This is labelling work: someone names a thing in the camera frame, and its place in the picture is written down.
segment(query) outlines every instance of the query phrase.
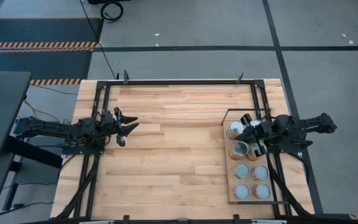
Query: wooden table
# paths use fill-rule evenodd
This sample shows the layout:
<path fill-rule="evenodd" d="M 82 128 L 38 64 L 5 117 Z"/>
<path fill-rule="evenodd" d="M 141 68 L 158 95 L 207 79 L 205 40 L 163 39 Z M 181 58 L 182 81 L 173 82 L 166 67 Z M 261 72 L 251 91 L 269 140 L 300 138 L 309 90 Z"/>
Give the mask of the wooden table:
<path fill-rule="evenodd" d="M 272 115 L 288 114 L 280 80 L 264 82 Z M 91 115 L 96 83 L 81 82 L 73 122 Z M 123 215 L 130 215 L 131 220 L 232 219 L 233 214 L 273 218 L 271 205 L 227 202 L 220 122 L 228 108 L 254 107 L 250 88 L 113 86 L 108 109 L 115 106 L 126 116 L 138 116 L 140 125 L 126 139 L 126 147 L 113 141 L 106 146 L 99 163 L 92 219 L 122 220 Z M 282 154 L 281 160 L 287 187 L 313 213 L 302 163 L 287 154 Z M 59 214 L 76 192 L 82 161 L 83 156 L 78 155 L 61 171 L 51 217 Z M 280 211 L 284 214 L 283 205 Z"/>

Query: black metal frame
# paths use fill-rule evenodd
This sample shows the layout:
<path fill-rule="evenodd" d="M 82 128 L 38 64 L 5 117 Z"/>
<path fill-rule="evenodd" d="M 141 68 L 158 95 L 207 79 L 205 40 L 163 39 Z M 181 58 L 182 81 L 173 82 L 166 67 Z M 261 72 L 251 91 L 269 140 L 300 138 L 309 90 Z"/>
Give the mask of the black metal frame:
<path fill-rule="evenodd" d="M 255 111 L 257 119 L 262 119 L 261 111 L 264 111 L 266 113 L 266 116 L 269 119 L 271 119 L 270 108 L 269 108 L 269 104 L 267 102 L 267 95 L 266 95 L 266 90 L 265 90 L 265 85 L 264 85 L 263 80 L 240 80 L 240 81 L 238 81 L 238 80 L 128 80 L 128 79 L 126 79 L 125 81 L 122 81 L 122 80 L 98 81 L 98 83 L 96 85 L 96 93 L 94 96 L 92 116 L 96 116 L 98 114 L 99 99 L 100 99 L 100 94 L 101 94 L 102 89 L 104 89 L 104 100 L 103 100 L 103 105 L 101 108 L 102 112 L 104 112 L 108 109 L 109 93 L 110 93 L 110 89 L 114 85 L 250 85 L 252 98 L 254 100 L 254 109 L 228 109 L 223 120 L 225 119 L 225 117 L 227 116 L 227 113 L 229 111 L 240 111 L 240 110 Z M 259 106 L 259 101 L 258 101 L 258 96 L 257 96 L 257 88 L 260 89 L 260 93 L 262 95 L 262 100 L 263 100 L 263 104 L 264 104 L 263 108 L 260 108 L 260 106 Z M 89 155 L 84 155 L 83 165 L 82 165 L 81 174 L 80 174 L 80 183 L 78 186 L 79 188 L 81 186 L 83 187 L 85 177 L 86 177 L 86 172 L 88 170 L 89 158 L 90 158 Z M 100 155 L 95 155 L 94 161 L 93 161 L 93 166 L 96 165 L 96 168 L 99 165 L 99 160 L 100 160 Z M 275 155 L 275 161 L 276 161 L 276 167 L 277 167 L 279 176 L 280 176 L 280 178 L 282 178 L 282 180 L 284 180 L 282 166 L 281 166 L 281 160 L 278 155 Z M 96 175 L 94 176 L 94 178 L 91 180 L 91 183 L 90 183 L 88 201 L 86 204 L 85 217 L 89 218 L 89 219 L 91 218 L 91 214 L 92 214 L 94 191 L 96 188 L 96 178 L 97 178 L 97 170 L 96 170 Z M 280 215 L 280 210 L 278 209 L 278 204 L 284 204 L 286 214 L 291 215 L 291 213 L 288 212 L 288 211 L 290 211 L 290 206 L 288 204 L 288 201 L 286 201 L 284 197 L 283 197 L 283 199 L 284 199 L 283 201 L 277 200 L 275 184 L 273 184 L 274 180 L 272 178 L 270 180 L 272 182 L 272 192 L 273 192 L 273 199 L 274 199 L 273 202 L 263 202 L 263 203 L 252 202 L 252 203 L 240 203 L 240 204 L 272 204 L 273 213 L 274 213 L 275 217 Z M 73 214 L 74 218 L 80 217 L 81 201 L 82 200 L 80 199 L 78 201 L 78 203 L 76 204 L 76 207 L 74 209 L 74 214 Z M 208 220 L 208 221 L 219 222 L 219 223 L 232 222 L 232 220 Z"/>

